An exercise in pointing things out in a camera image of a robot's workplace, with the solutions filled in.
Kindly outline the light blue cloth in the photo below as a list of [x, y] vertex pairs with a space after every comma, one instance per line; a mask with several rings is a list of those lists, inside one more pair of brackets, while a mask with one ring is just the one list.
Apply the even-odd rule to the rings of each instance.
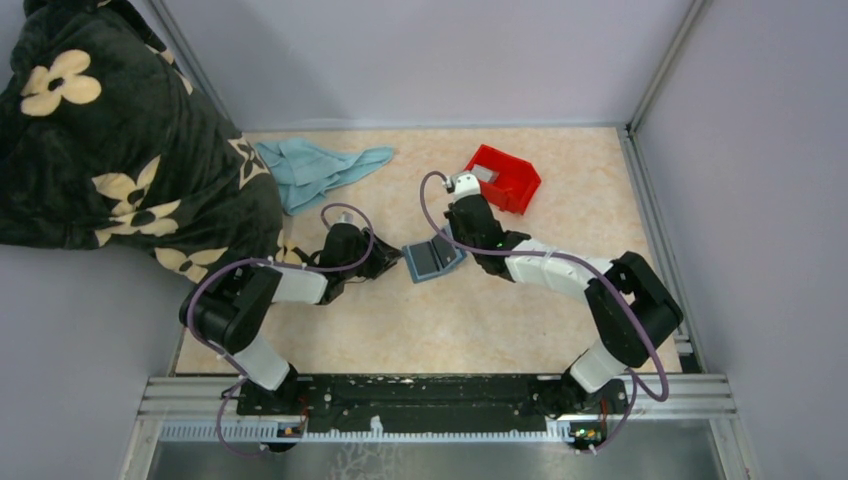
[[295, 137], [254, 145], [275, 179], [284, 212], [299, 215], [326, 200], [335, 189], [356, 183], [389, 164], [390, 146], [342, 152]]

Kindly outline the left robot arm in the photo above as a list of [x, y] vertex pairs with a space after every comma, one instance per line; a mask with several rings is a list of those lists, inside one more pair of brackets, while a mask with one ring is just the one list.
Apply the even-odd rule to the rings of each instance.
[[394, 267], [402, 251], [367, 227], [340, 222], [312, 254], [286, 247], [277, 264], [248, 263], [204, 280], [186, 298], [180, 322], [195, 339], [225, 356], [246, 380], [261, 388], [260, 399], [277, 414], [300, 399], [296, 369], [260, 334], [275, 303], [328, 305], [356, 280], [375, 280]]

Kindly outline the black VIP credit card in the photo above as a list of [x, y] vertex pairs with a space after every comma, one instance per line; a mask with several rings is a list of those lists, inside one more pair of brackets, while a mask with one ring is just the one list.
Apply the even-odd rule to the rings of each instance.
[[432, 245], [441, 268], [448, 268], [452, 263], [460, 260], [462, 257], [461, 252], [441, 236], [435, 236], [432, 239]]

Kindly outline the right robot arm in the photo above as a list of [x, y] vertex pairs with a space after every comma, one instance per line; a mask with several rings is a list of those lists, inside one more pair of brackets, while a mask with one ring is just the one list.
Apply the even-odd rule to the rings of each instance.
[[599, 338], [560, 380], [564, 401], [576, 412], [590, 411], [607, 383], [627, 368], [642, 366], [684, 319], [664, 283], [635, 252], [590, 260], [557, 250], [526, 233], [503, 229], [481, 195], [453, 201], [444, 216], [454, 241], [487, 274], [586, 303]]

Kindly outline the teal card holder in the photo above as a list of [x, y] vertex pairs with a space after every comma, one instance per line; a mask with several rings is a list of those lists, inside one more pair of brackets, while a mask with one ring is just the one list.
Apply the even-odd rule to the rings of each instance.
[[401, 248], [403, 258], [414, 284], [448, 275], [467, 258], [467, 253], [455, 247], [444, 236], [453, 239], [449, 225], [427, 241], [408, 244]]

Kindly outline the red plastic bin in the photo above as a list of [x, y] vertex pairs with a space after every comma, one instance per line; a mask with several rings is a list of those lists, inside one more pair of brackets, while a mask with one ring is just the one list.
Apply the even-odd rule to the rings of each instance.
[[542, 179], [529, 162], [489, 145], [481, 144], [465, 166], [482, 165], [499, 173], [493, 184], [481, 183], [486, 200], [501, 211], [524, 215]]

